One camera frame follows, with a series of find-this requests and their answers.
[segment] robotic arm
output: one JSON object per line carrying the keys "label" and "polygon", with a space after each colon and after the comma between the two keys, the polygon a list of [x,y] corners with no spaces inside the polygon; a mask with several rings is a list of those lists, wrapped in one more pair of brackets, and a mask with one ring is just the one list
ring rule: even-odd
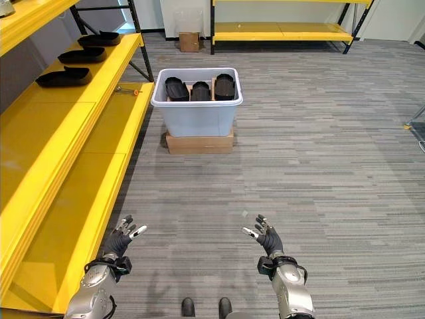
{"label": "robotic arm", "polygon": [[282,240],[267,218],[258,215],[256,221],[255,228],[260,234],[246,227],[242,231],[259,242],[267,253],[267,257],[260,257],[257,268],[260,274],[267,274],[272,281],[280,318],[314,319],[313,302],[305,287],[307,270],[294,258],[285,256]]}
{"label": "robotic arm", "polygon": [[[129,274],[131,263],[124,257],[128,244],[144,233],[146,225],[136,229],[130,225],[131,215],[121,220],[105,242],[104,255],[84,267],[85,275],[80,288],[71,298],[64,319],[109,319],[114,314],[116,303],[112,297],[121,276]],[[108,301],[112,301],[112,310],[106,314]]]}

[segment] black metal shelf frame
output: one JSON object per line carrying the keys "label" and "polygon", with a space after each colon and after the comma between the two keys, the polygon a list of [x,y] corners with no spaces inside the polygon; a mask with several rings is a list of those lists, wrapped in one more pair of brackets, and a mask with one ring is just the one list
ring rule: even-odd
{"label": "black metal shelf frame", "polygon": [[[95,35],[99,34],[97,30],[92,28],[79,14],[80,11],[95,11],[95,10],[117,10],[117,9],[129,9],[131,13],[131,17],[133,19],[134,23],[134,29],[136,33],[140,33],[140,36],[143,40],[143,34],[141,32],[139,19],[137,18],[137,13],[134,6],[134,0],[127,0],[128,5],[116,5],[116,6],[110,6],[110,7],[84,7],[84,8],[77,8],[75,5],[73,5],[70,8],[70,11],[72,13],[72,16],[74,17],[75,23],[77,24],[78,29],[80,30],[82,35],[87,35],[87,29],[92,31]],[[129,64],[136,70],[138,73],[140,73],[144,78],[146,78],[148,81],[153,82],[153,74],[151,65],[149,63],[149,58],[147,56],[146,52],[146,46],[145,42],[143,42],[143,46],[140,47],[141,54],[143,56],[143,59],[145,61],[146,71],[147,74],[142,71],[137,65],[134,64],[134,62],[130,61]]]}

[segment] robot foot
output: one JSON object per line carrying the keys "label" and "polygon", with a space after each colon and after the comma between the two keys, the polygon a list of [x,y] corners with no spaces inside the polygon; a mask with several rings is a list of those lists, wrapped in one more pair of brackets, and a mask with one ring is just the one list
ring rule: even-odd
{"label": "robot foot", "polygon": [[195,304],[192,299],[183,299],[181,302],[181,315],[183,317],[195,317]]}
{"label": "robot foot", "polygon": [[226,319],[227,315],[232,312],[232,303],[226,297],[220,299],[218,303],[218,315],[220,319]]}

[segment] yellow shelf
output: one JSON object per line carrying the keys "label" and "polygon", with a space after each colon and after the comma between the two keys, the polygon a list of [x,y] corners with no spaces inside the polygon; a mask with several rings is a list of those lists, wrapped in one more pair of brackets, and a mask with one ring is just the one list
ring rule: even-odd
{"label": "yellow shelf", "polygon": [[18,0],[15,13],[0,19],[0,56],[53,20],[78,0]]}
{"label": "yellow shelf", "polygon": [[216,23],[213,41],[352,41],[337,23]]}
{"label": "yellow shelf", "polygon": [[217,2],[241,2],[241,1],[255,1],[255,2],[331,2],[331,3],[362,3],[366,5],[366,8],[372,3],[372,0],[213,0],[212,5],[216,5]]}
{"label": "yellow shelf", "polygon": [[153,83],[120,84],[139,95],[114,93],[40,225],[2,307],[64,313],[98,251]]}
{"label": "yellow shelf", "polygon": [[[108,58],[89,66],[90,84],[30,85],[0,116],[1,296],[27,251],[66,174],[94,127],[136,48],[125,35]],[[48,71],[63,70],[58,61]]]}
{"label": "yellow shelf", "polygon": [[283,41],[276,22],[223,22],[215,24],[216,41]]}

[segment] cardboard base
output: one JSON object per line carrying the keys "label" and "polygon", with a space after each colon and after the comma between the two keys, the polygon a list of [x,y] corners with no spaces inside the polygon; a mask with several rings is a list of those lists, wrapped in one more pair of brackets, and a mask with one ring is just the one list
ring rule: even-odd
{"label": "cardboard base", "polygon": [[196,136],[175,138],[166,135],[171,155],[183,154],[229,154],[233,149],[233,130],[228,136]]}

